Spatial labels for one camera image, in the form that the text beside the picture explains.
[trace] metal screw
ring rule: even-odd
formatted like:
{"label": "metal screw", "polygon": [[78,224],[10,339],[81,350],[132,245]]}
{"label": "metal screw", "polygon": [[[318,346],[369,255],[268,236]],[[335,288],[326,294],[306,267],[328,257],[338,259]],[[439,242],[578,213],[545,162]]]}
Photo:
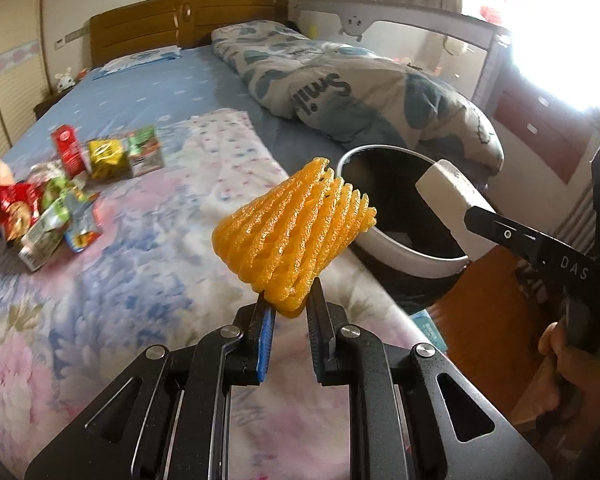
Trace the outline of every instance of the metal screw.
{"label": "metal screw", "polygon": [[345,325],[340,329],[340,333],[344,337],[355,338],[360,336],[360,329],[355,325]]}
{"label": "metal screw", "polygon": [[419,343],[419,345],[416,346],[416,354],[420,357],[433,357],[435,353],[436,349],[429,343]]}
{"label": "metal screw", "polygon": [[225,325],[220,329],[220,335],[227,339],[238,337],[240,335],[240,327],[235,325]]}
{"label": "metal screw", "polygon": [[155,361],[156,359],[162,359],[165,353],[164,346],[153,345],[146,349],[144,355],[146,355],[147,359]]}

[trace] blue gripper pad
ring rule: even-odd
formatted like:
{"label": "blue gripper pad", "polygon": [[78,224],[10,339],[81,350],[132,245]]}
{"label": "blue gripper pad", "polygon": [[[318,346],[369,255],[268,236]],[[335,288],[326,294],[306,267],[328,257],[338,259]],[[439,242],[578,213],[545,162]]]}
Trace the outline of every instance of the blue gripper pad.
{"label": "blue gripper pad", "polygon": [[269,357],[271,355],[271,342],[273,340],[273,327],[276,323],[276,316],[272,306],[268,306],[264,312],[262,320],[262,330],[258,339],[258,365],[256,372],[258,380],[264,381],[269,370]]}

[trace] foam fruit net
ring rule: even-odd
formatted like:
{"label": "foam fruit net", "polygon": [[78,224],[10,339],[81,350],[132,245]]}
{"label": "foam fruit net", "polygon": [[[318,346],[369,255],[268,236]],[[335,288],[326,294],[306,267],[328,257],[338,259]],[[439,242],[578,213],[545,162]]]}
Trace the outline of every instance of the foam fruit net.
{"label": "foam fruit net", "polygon": [[376,224],[369,207],[329,161],[314,158],[302,170],[222,219],[214,251],[240,280],[278,312],[295,317],[314,278],[356,236]]}

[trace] red carton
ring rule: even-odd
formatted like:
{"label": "red carton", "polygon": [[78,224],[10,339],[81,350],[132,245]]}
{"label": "red carton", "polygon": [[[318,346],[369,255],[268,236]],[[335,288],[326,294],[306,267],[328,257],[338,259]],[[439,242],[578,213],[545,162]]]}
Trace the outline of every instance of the red carton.
{"label": "red carton", "polygon": [[22,238],[38,221],[40,193],[33,184],[0,185],[0,228],[5,241]]}
{"label": "red carton", "polygon": [[72,126],[64,124],[51,134],[58,155],[64,165],[64,170],[67,172],[69,179],[87,171],[87,167],[82,160],[82,152],[80,143],[75,138],[75,130]]}

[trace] comforter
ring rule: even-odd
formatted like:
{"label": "comforter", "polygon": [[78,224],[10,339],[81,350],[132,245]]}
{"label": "comforter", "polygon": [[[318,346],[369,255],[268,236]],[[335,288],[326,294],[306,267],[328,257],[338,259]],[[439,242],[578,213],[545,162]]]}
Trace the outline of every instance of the comforter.
{"label": "comforter", "polygon": [[391,144],[447,158],[475,183],[502,167],[500,141],[482,111],[421,70],[264,20],[211,37],[214,52],[274,115],[298,117],[348,148]]}

